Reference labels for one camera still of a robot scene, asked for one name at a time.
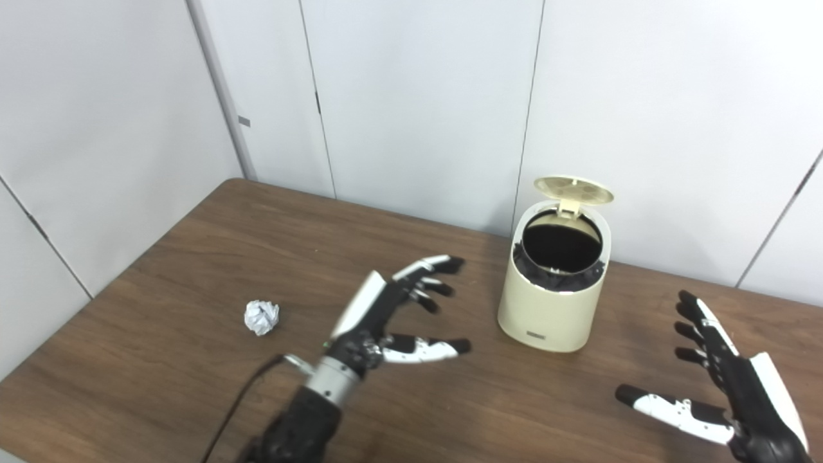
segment black cable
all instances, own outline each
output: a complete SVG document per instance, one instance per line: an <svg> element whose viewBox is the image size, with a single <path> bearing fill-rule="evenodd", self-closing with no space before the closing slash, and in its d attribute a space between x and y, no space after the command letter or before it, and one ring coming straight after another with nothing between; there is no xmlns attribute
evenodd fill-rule
<svg viewBox="0 0 823 463"><path fill-rule="evenodd" d="M256 372L246 381L246 384L243 386L243 389L240 390L240 393L235 398L235 402L229 408L229 412L226 413L226 416L223 418L223 421L220 423L220 427L217 429L217 433L215 433L214 437L212 437L212 441L209 442L208 448L206 449L206 454L203 455L203 458L200 460L200 463L206 463L210 456L212 456L212 450L214 450L214 446L217 444L217 441L220 440L220 436L223 431L226 429L226 425L229 424L231 421L232 415L235 414L237 411L237 407L239 407L240 402L243 401L243 397L246 395L246 392L249 392L252 384L261 376L266 374L267 371L271 370L275 367L278 363L283 361L283 354L279 353L274 357L270 358L267 362L260 366Z"/></svg>

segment black fingertip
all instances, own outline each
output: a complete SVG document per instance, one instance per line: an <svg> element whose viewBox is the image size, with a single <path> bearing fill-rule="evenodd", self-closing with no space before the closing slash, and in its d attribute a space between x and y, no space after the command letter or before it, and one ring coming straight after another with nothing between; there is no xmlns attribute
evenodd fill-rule
<svg viewBox="0 0 823 463"><path fill-rule="evenodd" d="M682 321L676 321L674 322L674 330L680 336L695 341L697 344L700 344L700 347L703 346L703 337L695 331L695 327L693 325L683 323Z"/></svg>
<svg viewBox="0 0 823 463"><path fill-rule="evenodd" d="M703 357L692 348L674 348L674 354L680 360L697 363L701 366L703 366L703 362L706 361L706 357Z"/></svg>
<svg viewBox="0 0 823 463"><path fill-rule="evenodd" d="M437 305L437 302L432 301L428 297L421 297L417 302L429 313L436 314L440 311L440 306Z"/></svg>
<svg viewBox="0 0 823 463"><path fill-rule="evenodd" d="M691 306L684 302L678 302L675 308L677 309L677 313L679 313L680 316L686 320L694 323L695 325L700 323L700 318L702 318L702 315L698 311L697 306Z"/></svg>
<svg viewBox="0 0 823 463"><path fill-rule="evenodd" d="M441 274L455 274L460 271L460 267L466 263L466 260L461 257L449 256L449 260L442 264L437 264L435 270Z"/></svg>
<svg viewBox="0 0 823 463"><path fill-rule="evenodd" d="M646 395L649 395L648 391L629 384L621 384L615 390L615 399L618 399L630 407L634 407L637 399Z"/></svg>
<svg viewBox="0 0 823 463"><path fill-rule="evenodd" d="M697 304L697 296L694 294L682 289L677 296L680 298L681 301L685 302L686 304Z"/></svg>
<svg viewBox="0 0 823 463"><path fill-rule="evenodd" d="M442 294L444 296L453 296L454 295L454 288L450 287L448 284L438 284L434 285L431 288L432 291Z"/></svg>
<svg viewBox="0 0 823 463"><path fill-rule="evenodd" d="M446 343L458 351L458 355L472 351L472 342L468 339L451 339Z"/></svg>

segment silver metal joint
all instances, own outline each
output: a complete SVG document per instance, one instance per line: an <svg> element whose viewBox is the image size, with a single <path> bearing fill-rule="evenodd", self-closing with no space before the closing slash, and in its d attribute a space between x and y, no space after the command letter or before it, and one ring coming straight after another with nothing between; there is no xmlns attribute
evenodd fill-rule
<svg viewBox="0 0 823 463"><path fill-rule="evenodd" d="M314 374L314 367L312 367L311 363L306 362L300 357L297 357L293 353L287 353L284 358L294 365L301 373L306 376L312 376Z"/></svg>

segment panel seam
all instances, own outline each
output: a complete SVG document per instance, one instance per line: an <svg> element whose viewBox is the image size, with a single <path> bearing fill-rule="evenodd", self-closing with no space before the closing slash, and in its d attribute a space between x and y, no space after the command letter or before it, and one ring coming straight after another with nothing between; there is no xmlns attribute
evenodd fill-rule
<svg viewBox="0 0 823 463"><path fill-rule="evenodd" d="M783 211L777 217L777 220L774 222L774 225L772 225L771 229L769 230L769 233L766 234L766 238L763 240L762 243L760 243L760 247L757 248L755 255L751 257L751 260L749 261L749 264L746 266L746 269L743 270L743 273L737 280L737 284L734 285L735 288L739 288L743 284L743 280L746 279L746 276L751 271L751 268L754 267L755 263L757 262L757 259L760 257L760 254L763 253L763 249L765 249L766 245L769 244L769 240L771 240L772 235L774 235L774 232L777 231L777 228L780 226L780 223L786 217L788 210L792 208L794 201L797 199L798 196L800 196L800 192L803 190L803 187L806 186L806 183L809 181L809 178L811 178L811 174L814 173L815 169L820 164L821 158L823 158L823 149L821 149L820 153L817 154L817 158L811 164L811 167L809 167L809 170L803 176L802 180L800 180L800 184L797 185L797 188L794 190L794 194L792 194L792 197L786 203L786 206L783 208Z"/></svg>
<svg viewBox="0 0 823 463"><path fill-rule="evenodd" d="M91 292L89 292L88 288L86 288L86 285L83 284L83 282L80 280L80 277L77 276L77 273L75 273L74 269L72 269L72 266L69 265L66 259L63 257L63 255L60 254L60 251L57 249L57 246L55 246L54 243L49 239L49 236L46 235L42 226L37 222L37 219L33 215L31 215L31 213L29 213L29 210L26 209L26 206L23 205L23 203L20 201L20 198L17 197L12 187L8 183L6 183L6 181L2 178L1 175L0 184L2 184L6 191L8 191L12 199L14 199L14 202L17 203L17 207L20 208L20 210L26 215L26 218L28 218L31 222L31 225L35 229L37 229L37 232L43 237L43 240L49 244L51 250L58 257L58 259L60 259L60 262L63 263L63 266L66 267L66 270L68 270L68 272L72 275L74 281L76 281L77 284L80 285L80 288L82 288L83 292L86 294L86 296L88 296L89 300L94 299L94 296L91 295Z"/></svg>
<svg viewBox="0 0 823 463"><path fill-rule="evenodd" d="M323 147L326 149L326 162L328 163L328 177L332 181L332 194L337 199L337 187L334 184L334 169L332 169L332 156L328 152L328 139L326 138L326 123L323 121L323 112L320 110L320 95L317 89L317 78L314 76L314 60L311 56L311 45L309 44L309 30L306 28L306 17L303 13L303 0L297 0L300 5L300 20L303 22L303 36L306 39L306 53L309 55L309 68L311 69L311 82L314 85L314 98L317 101L318 116L320 118L320 130L323 132Z"/></svg>
<svg viewBox="0 0 823 463"><path fill-rule="evenodd" d="M232 117L237 111L235 110L234 102L231 100L228 83L226 83L221 73L220 59L217 56L212 56L211 51L216 55L216 49L212 50L207 43L207 37L210 37L207 31L208 26L207 24L203 24L205 19L201 21L200 18L200 16L205 16L205 12L203 12L201 8L198 9L196 2L199 2L199 0L185 0L185 2L186 8L188 9L188 18L192 22L194 35L198 39L203 60L206 62L206 70L212 80L212 86L217 95L217 102L220 104L220 109L223 113L223 120L226 122L226 128L229 130L229 138L231 138L231 144L235 149L235 156L240 166L240 172L246 180L256 180L257 176L253 173L253 167L250 165L251 157L245 145L243 134L240 128L235 125L237 121Z"/></svg>
<svg viewBox="0 0 823 463"><path fill-rule="evenodd" d="M532 66L532 84L528 89L528 105L526 107L526 124L523 128L523 145L520 147L520 165L517 171L517 184L514 186L514 207L512 210L512 222L509 228L509 235L514 235L514 221L517 218L517 199L520 193L520 179L523 177L523 158L526 156L526 137L528 136L528 119L532 113L532 95L534 94L534 81L537 75L537 56L540 54L540 36L543 33L543 13L546 11L546 0L540 6L540 22L537 25L537 43L534 47L534 65Z"/></svg>

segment crumpled paper ball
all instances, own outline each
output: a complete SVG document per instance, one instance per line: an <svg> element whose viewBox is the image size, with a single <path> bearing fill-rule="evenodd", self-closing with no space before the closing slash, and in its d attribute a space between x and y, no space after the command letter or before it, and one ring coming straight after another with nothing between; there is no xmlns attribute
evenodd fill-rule
<svg viewBox="0 0 823 463"><path fill-rule="evenodd" d="M263 336L280 320L280 306L269 301L251 301L246 304L245 321L257 336Z"/></svg>

